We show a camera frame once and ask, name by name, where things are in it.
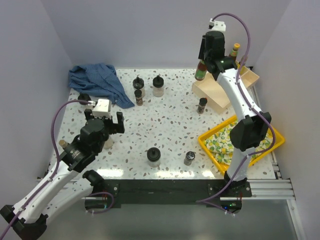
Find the yellow cap sauce bottle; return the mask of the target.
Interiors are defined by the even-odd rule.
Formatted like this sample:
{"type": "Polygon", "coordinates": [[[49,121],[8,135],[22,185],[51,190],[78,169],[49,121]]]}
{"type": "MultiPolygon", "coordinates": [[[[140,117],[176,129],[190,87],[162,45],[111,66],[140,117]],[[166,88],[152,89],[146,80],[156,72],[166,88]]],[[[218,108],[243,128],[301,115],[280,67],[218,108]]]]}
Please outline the yellow cap sauce bottle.
{"type": "Polygon", "coordinates": [[[203,60],[200,60],[197,65],[194,77],[197,81],[202,81],[205,78],[206,74],[207,74],[207,67],[205,65],[205,62],[203,60]]]}

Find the red cap sauce bottle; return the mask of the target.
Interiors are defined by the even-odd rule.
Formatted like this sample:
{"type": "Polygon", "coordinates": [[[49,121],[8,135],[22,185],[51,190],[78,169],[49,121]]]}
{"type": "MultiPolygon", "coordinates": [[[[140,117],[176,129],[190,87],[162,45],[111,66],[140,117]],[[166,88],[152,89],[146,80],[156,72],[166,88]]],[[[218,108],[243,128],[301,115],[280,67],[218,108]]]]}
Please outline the red cap sauce bottle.
{"type": "Polygon", "coordinates": [[[240,49],[241,45],[239,43],[235,43],[229,53],[229,57],[231,59],[233,59],[234,61],[236,61],[237,59],[237,56],[238,56],[238,52],[239,52],[239,49],[240,49]]]}

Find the yellow oil bottle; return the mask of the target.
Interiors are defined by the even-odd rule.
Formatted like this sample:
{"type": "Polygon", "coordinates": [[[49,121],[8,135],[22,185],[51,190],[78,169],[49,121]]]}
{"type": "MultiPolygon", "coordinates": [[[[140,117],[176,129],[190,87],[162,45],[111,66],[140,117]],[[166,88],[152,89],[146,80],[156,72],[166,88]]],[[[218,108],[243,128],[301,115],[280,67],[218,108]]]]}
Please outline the yellow oil bottle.
{"type": "Polygon", "coordinates": [[[69,143],[66,142],[64,139],[61,139],[61,140],[58,142],[58,144],[59,144],[63,149],[65,149],[65,148],[69,145],[69,143]]]}
{"type": "Polygon", "coordinates": [[[242,58],[240,59],[239,65],[245,65],[247,62],[248,56],[243,55],[242,58]]]}

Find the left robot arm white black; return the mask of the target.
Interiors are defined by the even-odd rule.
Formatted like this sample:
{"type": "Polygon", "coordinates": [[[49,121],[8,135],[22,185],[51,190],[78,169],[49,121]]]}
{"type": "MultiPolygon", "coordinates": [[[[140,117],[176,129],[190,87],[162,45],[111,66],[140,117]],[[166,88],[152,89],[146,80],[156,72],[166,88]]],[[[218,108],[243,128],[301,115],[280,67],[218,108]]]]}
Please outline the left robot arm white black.
{"type": "Polygon", "coordinates": [[[22,240],[39,239],[49,221],[79,199],[105,194],[104,178],[86,167],[102,152],[111,135],[125,132],[123,113],[116,113],[116,123],[107,111],[95,116],[87,109],[84,114],[86,123],[72,142],[59,142],[63,152],[48,174],[22,200],[0,210],[22,240]]]}

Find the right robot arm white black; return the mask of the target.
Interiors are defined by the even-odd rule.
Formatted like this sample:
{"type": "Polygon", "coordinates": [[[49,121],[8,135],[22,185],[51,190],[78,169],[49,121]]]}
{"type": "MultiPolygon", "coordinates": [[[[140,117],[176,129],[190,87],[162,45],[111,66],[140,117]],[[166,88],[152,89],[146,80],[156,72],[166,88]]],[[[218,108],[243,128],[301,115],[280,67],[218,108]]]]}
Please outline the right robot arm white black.
{"type": "Polygon", "coordinates": [[[199,58],[226,93],[237,117],[237,124],[229,135],[233,145],[232,160],[222,185],[223,192],[233,197],[241,190],[239,182],[247,179],[251,157],[265,139],[272,118],[269,112],[256,106],[240,79],[236,62],[225,55],[222,32],[210,30],[202,36],[199,58]]]}

